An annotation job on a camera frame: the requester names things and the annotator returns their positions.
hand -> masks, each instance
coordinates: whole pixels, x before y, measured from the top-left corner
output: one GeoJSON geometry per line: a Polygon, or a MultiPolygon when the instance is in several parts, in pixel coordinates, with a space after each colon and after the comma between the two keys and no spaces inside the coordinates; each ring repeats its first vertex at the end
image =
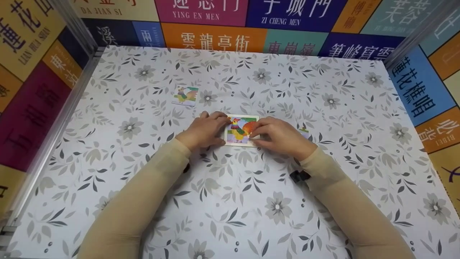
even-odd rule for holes
{"type": "Polygon", "coordinates": [[[199,147],[223,146],[225,141],[216,136],[223,127],[229,124],[230,120],[225,113],[213,112],[209,115],[208,112],[204,111],[186,131],[179,133],[176,139],[192,152],[199,147]]]}
{"type": "Polygon", "coordinates": [[[252,139],[256,146],[293,156],[298,161],[307,159],[318,147],[289,123],[273,117],[262,118],[256,122],[255,130],[249,137],[254,138],[260,134],[267,134],[271,141],[252,139]]]}

colorful wall panel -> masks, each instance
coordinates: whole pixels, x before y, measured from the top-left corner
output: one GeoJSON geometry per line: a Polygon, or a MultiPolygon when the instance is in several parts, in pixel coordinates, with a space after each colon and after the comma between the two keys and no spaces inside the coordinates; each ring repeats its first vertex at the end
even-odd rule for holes
{"type": "Polygon", "coordinates": [[[0,1],[0,217],[89,57],[48,0],[0,1]]]}
{"type": "Polygon", "coordinates": [[[141,10],[139,0],[69,1],[101,47],[166,46],[375,60],[386,59],[442,3],[438,0],[143,0],[141,10]],[[237,49],[235,39],[230,42],[224,37],[237,36],[237,32],[250,32],[260,38],[249,40],[254,47],[237,49]]]}
{"type": "Polygon", "coordinates": [[[388,73],[457,213],[460,212],[460,12],[388,73]]]}

white tablecloth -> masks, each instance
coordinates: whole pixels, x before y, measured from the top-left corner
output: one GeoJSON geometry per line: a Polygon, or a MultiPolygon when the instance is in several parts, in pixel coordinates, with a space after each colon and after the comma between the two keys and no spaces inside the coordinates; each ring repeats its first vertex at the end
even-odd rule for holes
{"type": "MultiPolygon", "coordinates": [[[[11,256],[75,256],[111,197],[203,110],[306,127],[417,258],[459,258],[459,218],[381,62],[114,46],[45,168],[11,256]],[[181,86],[199,87],[195,107],[171,103],[181,86]]],[[[200,249],[223,259],[353,253],[327,210],[289,178],[298,169],[291,158],[221,147],[190,163],[149,229],[144,258],[193,258],[200,249]],[[276,199],[283,213],[274,217],[276,199]]]]}

left hand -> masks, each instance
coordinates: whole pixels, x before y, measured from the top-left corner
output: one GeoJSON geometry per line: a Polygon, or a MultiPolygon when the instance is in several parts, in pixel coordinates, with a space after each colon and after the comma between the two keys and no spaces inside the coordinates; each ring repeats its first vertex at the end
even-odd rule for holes
{"type": "Polygon", "coordinates": [[[190,151],[200,147],[210,145],[225,145],[225,141],[216,137],[219,131],[230,124],[227,114],[223,112],[213,112],[211,115],[207,111],[201,113],[189,128],[179,133],[176,139],[182,142],[190,151]]]}

pink sign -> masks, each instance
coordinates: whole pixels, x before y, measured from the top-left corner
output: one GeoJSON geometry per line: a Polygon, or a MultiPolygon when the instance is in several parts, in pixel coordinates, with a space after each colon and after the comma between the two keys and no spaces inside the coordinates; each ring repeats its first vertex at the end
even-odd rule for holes
{"type": "Polygon", "coordinates": [[[162,23],[245,26],[248,0],[156,0],[162,23]]]}
{"type": "Polygon", "coordinates": [[[0,164],[27,170],[69,94],[40,61],[0,117],[0,164]]]}

